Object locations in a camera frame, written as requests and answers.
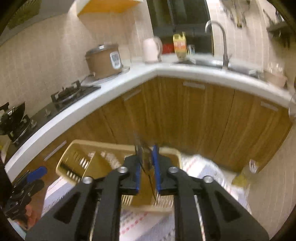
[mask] yellow plastic basket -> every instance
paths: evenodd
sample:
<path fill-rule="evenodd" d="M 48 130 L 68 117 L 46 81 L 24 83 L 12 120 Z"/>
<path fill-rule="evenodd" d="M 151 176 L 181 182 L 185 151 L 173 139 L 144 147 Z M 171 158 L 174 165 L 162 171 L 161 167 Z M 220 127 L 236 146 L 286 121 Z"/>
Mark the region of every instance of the yellow plastic basket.
<path fill-rule="evenodd" d="M 181 154 L 176 149 L 160 148 L 159 153 L 171 159 L 172 164 L 182 168 Z M 135 154 L 132 145 L 117 145 L 102 142 L 74 140 L 61 157 L 56 173 L 68 182 L 77 184 L 84 176 L 94 179 L 106 176 L 112 169 L 124 163 L 127 156 Z M 148 176 L 141 172 L 140 191 L 137 196 L 122 196 L 122 206 L 139 211 L 170 212 L 173 210 L 173 196 L 160 196 L 156 201 L 150 187 Z"/>

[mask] brown rice cooker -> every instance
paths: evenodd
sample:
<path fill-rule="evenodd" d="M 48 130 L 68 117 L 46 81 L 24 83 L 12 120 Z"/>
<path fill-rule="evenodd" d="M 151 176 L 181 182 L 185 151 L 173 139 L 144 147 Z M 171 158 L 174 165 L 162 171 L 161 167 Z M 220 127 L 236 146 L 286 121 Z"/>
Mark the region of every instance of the brown rice cooker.
<path fill-rule="evenodd" d="M 85 55 L 90 73 L 95 74 L 95 79 L 103 79 L 122 71 L 118 44 L 98 45 L 87 51 Z"/>

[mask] red object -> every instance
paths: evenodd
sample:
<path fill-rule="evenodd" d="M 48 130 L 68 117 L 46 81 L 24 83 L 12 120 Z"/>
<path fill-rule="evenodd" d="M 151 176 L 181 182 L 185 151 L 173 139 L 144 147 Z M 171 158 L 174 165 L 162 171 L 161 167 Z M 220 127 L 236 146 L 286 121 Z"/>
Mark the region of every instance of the red object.
<path fill-rule="evenodd" d="M 174 44 L 163 44 L 163 54 L 165 53 L 174 53 L 175 49 L 174 49 Z"/>

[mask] white countertop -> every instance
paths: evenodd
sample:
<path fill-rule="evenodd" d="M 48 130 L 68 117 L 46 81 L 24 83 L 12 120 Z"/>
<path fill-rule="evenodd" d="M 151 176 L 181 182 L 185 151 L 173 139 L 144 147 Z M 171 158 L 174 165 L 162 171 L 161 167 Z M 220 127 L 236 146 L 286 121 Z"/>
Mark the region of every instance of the white countertop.
<path fill-rule="evenodd" d="M 201 55 L 195 57 L 212 58 Z M 227 70 L 172 63 L 177 61 L 175 55 L 167 55 L 163 57 L 161 63 L 133 63 L 129 72 L 101 84 L 101 89 L 87 95 L 59 113 L 30 137 L 8 161 L 5 170 L 10 180 L 13 181 L 35 156 L 71 126 L 104 104 L 157 75 L 199 80 L 231 87 L 263 97 L 286 108 L 290 102 L 291 95 L 287 90 L 263 81 Z"/>

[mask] wok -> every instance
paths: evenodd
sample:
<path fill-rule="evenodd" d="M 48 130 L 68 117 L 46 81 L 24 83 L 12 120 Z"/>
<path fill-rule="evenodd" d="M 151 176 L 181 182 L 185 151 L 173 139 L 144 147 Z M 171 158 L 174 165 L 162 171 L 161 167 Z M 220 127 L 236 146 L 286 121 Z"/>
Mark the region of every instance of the wok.
<path fill-rule="evenodd" d="M 20 124 L 25 113 L 25 102 L 11 109 L 8 106 L 7 102 L 0 107 L 0 111 L 4 110 L 4 114 L 0 116 L 0 135 L 7 135 L 13 131 Z"/>

